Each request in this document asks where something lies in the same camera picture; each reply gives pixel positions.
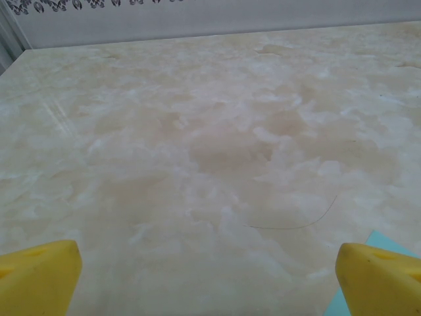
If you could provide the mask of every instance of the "butterfly pattern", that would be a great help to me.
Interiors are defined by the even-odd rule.
[[[142,5],[146,0],[129,0],[130,5]],[[153,3],[160,3],[162,0],[152,0]],[[16,15],[29,14],[28,9],[31,5],[34,6],[35,11],[38,13],[44,13],[44,7],[50,7],[54,12],[67,11],[67,4],[70,0],[6,0],[10,10]],[[103,8],[105,6],[105,0],[72,0],[72,5],[76,10],[81,10],[82,2],[87,3],[92,9]],[[121,6],[121,0],[111,0],[111,4],[114,7]]]

